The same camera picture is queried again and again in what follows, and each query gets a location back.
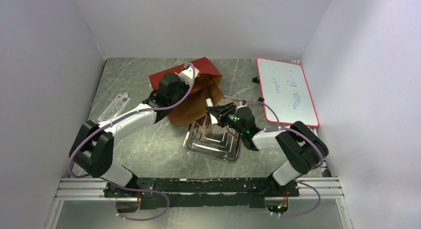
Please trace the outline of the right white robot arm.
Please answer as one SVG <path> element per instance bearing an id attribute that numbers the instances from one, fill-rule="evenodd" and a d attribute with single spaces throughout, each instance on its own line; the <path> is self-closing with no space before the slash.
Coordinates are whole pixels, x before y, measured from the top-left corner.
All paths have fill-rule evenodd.
<path id="1" fill-rule="evenodd" d="M 270 174 L 268 191 L 280 196 L 291 181 L 320 167 L 329 154 L 327 146 L 301 121 L 277 129 L 259 128 L 255 116 L 247 106 L 234 103 L 207 106 L 207 112 L 217 119 L 217 124 L 233 129 L 243 145 L 252 151 L 263 149 L 282 150 L 287 160 Z"/>

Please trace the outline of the silver metal tray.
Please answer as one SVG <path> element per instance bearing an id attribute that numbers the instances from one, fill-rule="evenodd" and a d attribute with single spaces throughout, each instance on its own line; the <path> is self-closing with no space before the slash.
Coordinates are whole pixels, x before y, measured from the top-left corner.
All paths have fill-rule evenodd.
<path id="1" fill-rule="evenodd" d="M 207 114 L 189 126 L 183 146 L 188 153 L 236 161 L 241 141 L 239 134 L 233 129 L 213 125 Z"/>

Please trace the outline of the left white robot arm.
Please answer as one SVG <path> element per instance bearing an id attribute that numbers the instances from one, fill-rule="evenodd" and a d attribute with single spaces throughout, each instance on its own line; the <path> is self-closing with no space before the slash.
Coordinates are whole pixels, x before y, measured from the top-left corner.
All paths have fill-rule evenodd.
<path id="1" fill-rule="evenodd" d="M 187 98 L 198 75 L 199 71 L 192 68 L 179 74 L 167 73 L 160 80 L 158 89 L 129 112 L 100 123 L 85 122 L 70 150 L 68 169 L 72 170 L 72 164 L 76 163 L 89 176 L 117 184 L 123 196 L 133 196 L 138 189 L 137 177 L 113 161 L 115 144 L 169 115 Z"/>

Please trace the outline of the red paper bag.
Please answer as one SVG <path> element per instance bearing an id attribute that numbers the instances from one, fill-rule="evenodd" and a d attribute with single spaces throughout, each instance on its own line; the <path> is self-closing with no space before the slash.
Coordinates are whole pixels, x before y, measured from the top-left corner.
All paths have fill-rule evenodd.
<path id="1" fill-rule="evenodd" d="M 191 63 L 199 70 L 199 75 L 203 75 L 208 79 L 210 86 L 203 89 L 200 79 L 195 80 L 194 87 L 187 99 L 173 108 L 167 116 L 169 122 L 174 126 L 190 125 L 206 115 L 207 103 L 205 92 L 210 94 L 214 105 L 217 105 L 223 98 L 223 93 L 219 89 L 222 74 L 213 63 L 206 57 L 193 60 Z"/>

